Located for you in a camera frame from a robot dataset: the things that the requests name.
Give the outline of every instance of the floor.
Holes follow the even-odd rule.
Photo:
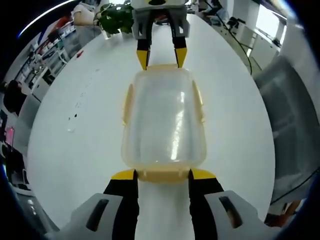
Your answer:
[[[229,34],[225,33],[225,31],[222,30],[222,26],[212,26],[226,41],[227,43],[233,48],[233,50],[238,54],[238,56],[241,58],[243,63],[246,65],[248,68],[248,71],[250,72],[250,63],[248,61],[248,58],[242,48],[240,47],[239,43]],[[248,52],[248,48],[245,46],[242,46],[243,49]],[[252,66],[252,76],[258,74],[261,72],[261,68],[259,65],[256,63],[256,61],[252,58],[249,57],[251,66]]]

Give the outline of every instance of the white tabletop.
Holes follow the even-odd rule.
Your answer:
[[[188,15],[188,21],[184,67],[194,74],[205,113],[207,157],[200,168],[216,174],[225,190],[251,203],[263,220],[275,178],[273,135],[264,102],[228,43],[197,16]],[[121,159],[122,115],[129,84],[141,70],[136,48],[134,39],[123,40],[121,34],[108,40],[100,35],[66,65],[42,101],[29,140],[27,173],[35,196],[58,227],[94,193],[102,193],[113,174],[127,168]],[[170,27],[154,26],[149,65],[175,62]],[[75,113],[74,129],[68,132],[68,118]],[[139,194],[165,191],[159,186],[156,193],[147,185]],[[188,187],[181,187],[179,198],[189,211],[183,189]],[[140,195],[139,201],[148,202]]]

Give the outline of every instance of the potted plant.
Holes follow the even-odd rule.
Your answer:
[[[98,25],[109,35],[119,33],[132,33],[134,20],[132,17],[132,6],[129,2],[124,4],[108,3],[100,8],[100,12],[95,15]]]

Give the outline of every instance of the plastic container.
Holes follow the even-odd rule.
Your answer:
[[[135,76],[125,106],[122,158],[140,171],[180,171],[206,158],[200,92],[186,69],[148,67]]]

